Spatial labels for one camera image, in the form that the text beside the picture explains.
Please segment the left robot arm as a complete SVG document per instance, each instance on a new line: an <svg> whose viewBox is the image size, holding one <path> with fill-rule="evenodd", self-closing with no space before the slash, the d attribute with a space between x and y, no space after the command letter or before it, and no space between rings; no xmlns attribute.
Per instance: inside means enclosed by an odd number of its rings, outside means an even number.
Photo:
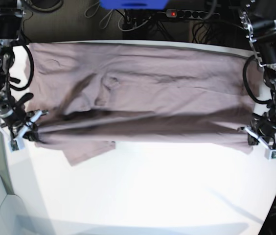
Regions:
<svg viewBox="0 0 276 235"><path fill-rule="evenodd" d="M276 149L276 0L243 0L239 18L253 51L243 67L244 86L255 103L269 109L262 115L253 114L250 126L245 128L248 143ZM257 99L248 85L247 68L253 60L264 71L264 83L271 93L269 100Z"/></svg>

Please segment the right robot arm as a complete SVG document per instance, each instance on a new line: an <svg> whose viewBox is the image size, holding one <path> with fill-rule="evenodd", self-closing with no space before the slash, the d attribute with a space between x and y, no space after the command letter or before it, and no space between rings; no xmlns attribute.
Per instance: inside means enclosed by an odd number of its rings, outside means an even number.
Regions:
<svg viewBox="0 0 276 235"><path fill-rule="evenodd" d="M7 127L11 138L20 137L29 141L37 141L38 127L34 120L34 111L26 112L24 104L33 98L32 93L26 93L16 100L11 91L26 90L32 82L34 75L34 62L32 54L26 43L20 40L21 24L28 6L25 0L0 0L0 118L2 127ZM19 79L11 77L10 68L15 62L14 46L22 46L27 52L30 62L28 82L23 87L17 87Z"/></svg>

